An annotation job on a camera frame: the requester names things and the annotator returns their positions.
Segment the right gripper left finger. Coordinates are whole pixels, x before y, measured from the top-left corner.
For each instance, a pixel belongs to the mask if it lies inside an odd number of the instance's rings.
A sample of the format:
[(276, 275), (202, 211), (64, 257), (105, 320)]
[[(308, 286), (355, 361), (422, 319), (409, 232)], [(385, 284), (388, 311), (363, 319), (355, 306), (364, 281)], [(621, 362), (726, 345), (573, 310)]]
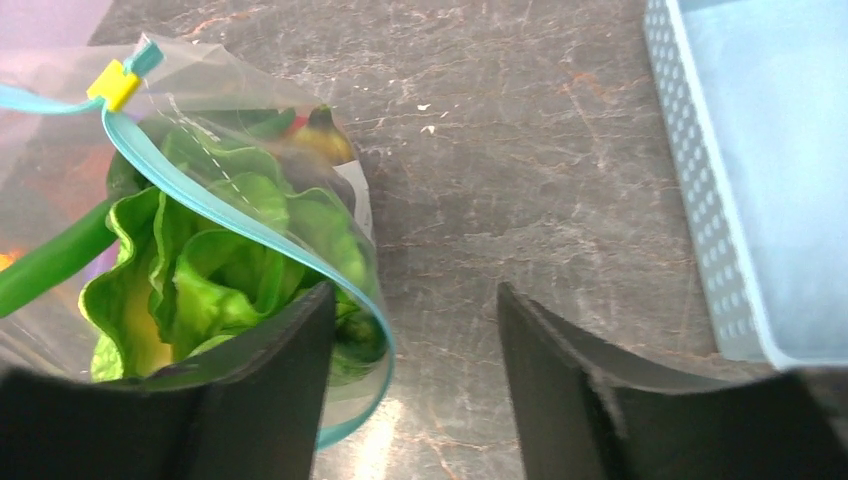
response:
[(5, 479), (306, 479), (335, 328), (323, 282), (279, 315), (143, 379), (1, 369)]

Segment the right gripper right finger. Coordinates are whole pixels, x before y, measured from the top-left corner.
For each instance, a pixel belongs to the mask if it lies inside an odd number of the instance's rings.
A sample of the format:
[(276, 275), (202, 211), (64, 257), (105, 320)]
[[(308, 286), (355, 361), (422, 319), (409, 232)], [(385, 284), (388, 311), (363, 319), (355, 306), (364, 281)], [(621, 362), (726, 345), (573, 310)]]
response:
[(530, 479), (843, 479), (847, 371), (746, 382), (626, 351), (502, 283), (497, 320)]

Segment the green toy cabbage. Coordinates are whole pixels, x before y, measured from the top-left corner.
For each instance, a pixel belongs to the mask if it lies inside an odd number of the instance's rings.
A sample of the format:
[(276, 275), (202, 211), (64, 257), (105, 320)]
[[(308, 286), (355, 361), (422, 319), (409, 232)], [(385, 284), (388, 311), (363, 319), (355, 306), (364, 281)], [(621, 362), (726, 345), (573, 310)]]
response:
[(373, 309), (374, 249), (354, 220), (348, 185), (334, 173), (319, 177), (309, 151), (279, 156), (194, 127), (169, 130), (159, 149), (218, 202), (307, 256), (295, 259), (192, 211), (115, 157), (117, 196), (103, 223), (117, 256), (78, 300), (99, 332), (92, 379), (148, 376), (254, 328), (326, 279), (318, 262), (340, 276), (331, 385), (374, 371), (388, 338)]

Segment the clear zip top bag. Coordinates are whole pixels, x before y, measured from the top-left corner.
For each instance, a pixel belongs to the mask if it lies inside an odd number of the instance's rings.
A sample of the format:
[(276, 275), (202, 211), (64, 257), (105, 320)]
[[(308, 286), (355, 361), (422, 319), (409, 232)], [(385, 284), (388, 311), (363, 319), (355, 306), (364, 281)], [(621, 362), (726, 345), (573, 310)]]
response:
[[(142, 83), (121, 112), (112, 113), (87, 88), (112, 61)], [(264, 224), (218, 202), (166, 159), (159, 142), (173, 128), (200, 129), (286, 155), (281, 137), (295, 117), (325, 104), (295, 83), (238, 59), (215, 44), (146, 35), (135, 45), (5, 50), (1, 54), (1, 271), (60, 234), (104, 200), (115, 157), (192, 211), (221, 222), (295, 259), (304, 249), (275, 238)], [(353, 187), (354, 220), (374, 249), (369, 186), (355, 160), (335, 167)], [(1, 359), (68, 380), (91, 383), (98, 329), (82, 315), (83, 287), (109, 268), (115, 242), (84, 269), (14, 313), (1, 317)], [(330, 383), (317, 437), (319, 448), (357, 430), (384, 398), (395, 343), (381, 287), (373, 309), (388, 349), (366, 378)]]

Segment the purple toy eggplant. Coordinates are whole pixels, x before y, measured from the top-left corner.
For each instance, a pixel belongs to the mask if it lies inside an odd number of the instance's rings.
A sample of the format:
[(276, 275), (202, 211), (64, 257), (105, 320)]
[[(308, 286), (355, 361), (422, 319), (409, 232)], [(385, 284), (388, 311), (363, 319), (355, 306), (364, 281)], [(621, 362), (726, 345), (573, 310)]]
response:
[(353, 187), (335, 170), (355, 160), (354, 148), (337, 127), (332, 109), (321, 104), (307, 117), (295, 117), (281, 137), (286, 150), (296, 151), (299, 158), (289, 168), (304, 187), (321, 186), (332, 191), (353, 214), (356, 198)]

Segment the thin green toy pepper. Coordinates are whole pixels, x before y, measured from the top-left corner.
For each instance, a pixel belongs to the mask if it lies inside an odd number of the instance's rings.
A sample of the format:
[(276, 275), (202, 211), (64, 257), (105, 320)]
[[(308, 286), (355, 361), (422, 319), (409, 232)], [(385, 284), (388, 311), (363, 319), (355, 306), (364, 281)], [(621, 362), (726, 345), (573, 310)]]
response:
[(116, 234), (106, 219), (114, 201), (104, 200), (74, 224), (1, 271), (1, 317), (68, 280), (107, 250)]

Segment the tiny yellow zipper slider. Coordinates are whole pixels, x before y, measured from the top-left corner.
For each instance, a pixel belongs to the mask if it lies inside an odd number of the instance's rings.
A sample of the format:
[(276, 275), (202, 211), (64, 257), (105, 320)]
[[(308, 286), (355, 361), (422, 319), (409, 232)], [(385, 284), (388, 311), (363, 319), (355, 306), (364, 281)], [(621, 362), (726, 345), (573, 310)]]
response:
[(100, 99), (112, 113), (121, 112), (142, 83), (142, 78), (118, 60), (112, 60), (87, 88), (89, 100)]

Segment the light blue plastic basket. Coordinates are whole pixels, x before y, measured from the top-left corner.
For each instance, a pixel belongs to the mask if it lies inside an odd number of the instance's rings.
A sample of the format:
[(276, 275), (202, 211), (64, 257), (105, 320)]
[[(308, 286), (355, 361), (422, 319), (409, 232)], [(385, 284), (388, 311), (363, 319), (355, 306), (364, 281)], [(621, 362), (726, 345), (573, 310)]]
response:
[(660, 1), (643, 29), (718, 350), (847, 363), (847, 5)]

